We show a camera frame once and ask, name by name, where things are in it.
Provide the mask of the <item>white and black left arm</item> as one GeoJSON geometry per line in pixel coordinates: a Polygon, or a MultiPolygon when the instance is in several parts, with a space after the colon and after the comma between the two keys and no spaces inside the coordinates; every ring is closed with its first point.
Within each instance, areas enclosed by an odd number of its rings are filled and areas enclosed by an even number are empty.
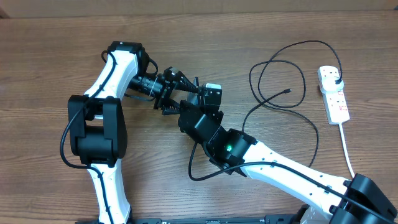
{"type": "Polygon", "coordinates": [[[127,149],[127,129],[121,101],[127,90],[142,93],[142,101],[153,101],[164,115],[177,114],[179,104],[171,99],[173,90],[191,93],[198,88],[176,68],[163,73],[147,72],[155,62],[136,42],[114,41],[102,52],[105,66],[94,84],[83,95],[68,100],[68,124],[60,141],[63,162],[65,140],[70,140],[73,155],[80,158],[77,169],[91,175],[99,205],[96,223],[132,223],[121,172],[127,149]]]}

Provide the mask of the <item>Galaxy smartphone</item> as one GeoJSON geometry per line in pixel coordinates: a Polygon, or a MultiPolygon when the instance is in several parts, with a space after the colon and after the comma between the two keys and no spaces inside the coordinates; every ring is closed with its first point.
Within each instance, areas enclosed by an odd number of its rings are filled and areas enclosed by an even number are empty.
{"type": "Polygon", "coordinates": [[[198,80],[198,77],[194,78],[193,84],[195,85],[195,89],[193,92],[188,93],[187,101],[189,101],[193,105],[198,105],[199,104],[199,95],[198,95],[199,80],[198,80]]]}

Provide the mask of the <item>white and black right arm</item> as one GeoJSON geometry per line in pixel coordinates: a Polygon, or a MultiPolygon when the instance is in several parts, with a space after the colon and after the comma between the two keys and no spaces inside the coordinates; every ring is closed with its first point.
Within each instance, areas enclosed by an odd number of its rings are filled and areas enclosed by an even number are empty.
{"type": "Polygon", "coordinates": [[[217,117],[188,101],[179,110],[181,132],[219,168],[192,180],[236,172],[271,184],[306,204],[300,223],[395,223],[397,209],[370,178],[356,174],[349,180],[299,164],[242,131],[226,131],[217,117]]]}

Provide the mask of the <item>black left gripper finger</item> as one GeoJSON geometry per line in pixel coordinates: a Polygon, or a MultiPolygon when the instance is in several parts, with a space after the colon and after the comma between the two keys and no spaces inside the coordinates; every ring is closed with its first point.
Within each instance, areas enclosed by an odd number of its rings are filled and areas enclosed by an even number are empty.
{"type": "Polygon", "coordinates": [[[176,90],[190,93],[198,93],[198,87],[194,85],[182,72],[172,74],[172,81],[175,83],[176,90]]]}
{"type": "Polygon", "coordinates": [[[162,103],[162,115],[173,115],[180,113],[180,105],[173,99],[164,100],[162,103]]]}

